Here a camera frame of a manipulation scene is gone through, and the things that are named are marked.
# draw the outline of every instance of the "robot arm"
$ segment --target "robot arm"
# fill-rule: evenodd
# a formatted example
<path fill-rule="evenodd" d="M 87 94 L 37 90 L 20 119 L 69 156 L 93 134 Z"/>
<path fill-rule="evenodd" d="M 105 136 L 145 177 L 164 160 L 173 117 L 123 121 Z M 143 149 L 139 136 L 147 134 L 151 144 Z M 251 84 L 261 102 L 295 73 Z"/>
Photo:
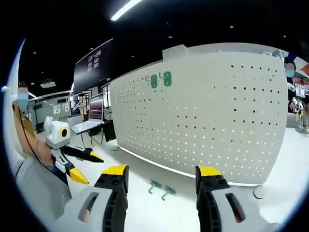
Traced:
<path fill-rule="evenodd" d="M 123 232 L 125 228 L 129 167 L 121 165 L 104 171 L 94 187 L 84 188 L 66 205 L 52 232 Z M 86 209 L 88 223 L 81 221 Z"/>
<path fill-rule="evenodd" d="M 128 166 L 109 168 L 94 187 L 84 188 L 67 203 L 52 232 L 124 232 L 127 193 Z M 230 188 L 212 167 L 196 167 L 196 193 L 201 232 L 271 232 L 277 226 L 262 218 L 258 206 L 240 189 Z M 89 223 L 79 219 L 86 209 Z"/>
<path fill-rule="evenodd" d="M 89 184 L 84 175 L 65 156 L 75 156 L 79 159 L 92 162 L 104 162 L 103 159 L 92 151 L 91 148 L 82 149 L 70 143 L 70 128 L 68 123 L 54 121 L 47 117 L 44 123 L 46 143 L 52 149 L 54 165 L 63 173 L 82 184 Z"/>

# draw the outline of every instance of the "ceiling light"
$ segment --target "ceiling light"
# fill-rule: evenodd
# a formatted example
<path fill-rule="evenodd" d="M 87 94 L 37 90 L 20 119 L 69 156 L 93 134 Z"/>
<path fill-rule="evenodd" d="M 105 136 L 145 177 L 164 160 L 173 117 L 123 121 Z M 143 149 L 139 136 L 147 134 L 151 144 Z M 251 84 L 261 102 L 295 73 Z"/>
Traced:
<path fill-rule="evenodd" d="M 34 94 L 32 94 L 32 93 L 30 93 L 30 92 L 28 92 L 28 94 L 29 94 L 30 96 L 34 97 L 34 98 L 37 97 L 37 96 L 35 96 Z"/>
<path fill-rule="evenodd" d="M 140 1 L 141 0 L 131 0 L 131 1 L 129 1 L 119 11 L 117 11 L 117 13 L 113 15 L 113 17 L 111 17 L 111 21 L 116 21 L 117 19 L 119 19 L 125 12 L 130 10 L 133 6 L 135 6 Z"/>

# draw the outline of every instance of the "pegboard wall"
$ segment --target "pegboard wall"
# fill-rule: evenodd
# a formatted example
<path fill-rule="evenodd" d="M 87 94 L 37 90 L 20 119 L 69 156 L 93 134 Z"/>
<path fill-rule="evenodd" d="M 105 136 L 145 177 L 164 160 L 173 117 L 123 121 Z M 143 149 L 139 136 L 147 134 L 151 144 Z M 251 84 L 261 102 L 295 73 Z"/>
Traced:
<path fill-rule="evenodd" d="M 195 175 L 213 166 L 229 182 L 262 184 L 287 120 L 284 65 L 253 53 L 211 53 L 162 62 L 111 83 L 118 144 Z"/>

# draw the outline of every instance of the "desk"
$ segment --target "desk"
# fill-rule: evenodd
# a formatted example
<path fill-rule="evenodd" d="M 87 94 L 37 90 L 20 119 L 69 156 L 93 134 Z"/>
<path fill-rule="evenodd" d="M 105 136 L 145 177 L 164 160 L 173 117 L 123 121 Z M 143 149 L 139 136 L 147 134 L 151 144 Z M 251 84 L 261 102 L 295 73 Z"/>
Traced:
<path fill-rule="evenodd" d="M 264 184 L 267 191 L 264 199 L 255 199 L 253 188 L 239 187 L 259 204 L 261 215 L 269 222 L 283 223 L 305 189 L 309 174 L 309 154 L 305 155 L 306 143 L 309 143 L 308 137 L 298 134 L 292 128 L 286 129 L 276 164 Z M 105 163 L 90 163 L 69 156 L 68 158 L 86 176 L 91 186 L 108 167 L 129 165 L 125 232 L 199 231 L 195 179 L 159 168 L 121 149 L 111 151 L 116 146 L 117 143 L 113 140 L 93 148 Z M 149 179 L 170 185 L 177 191 L 177 195 L 168 195 L 164 202 L 161 200 L 164 189 L 156 188 L 153 189 L 153 194 L 149 194 Z M 68 182 L 73 197 L 85 187 L 71 179 Z"/>

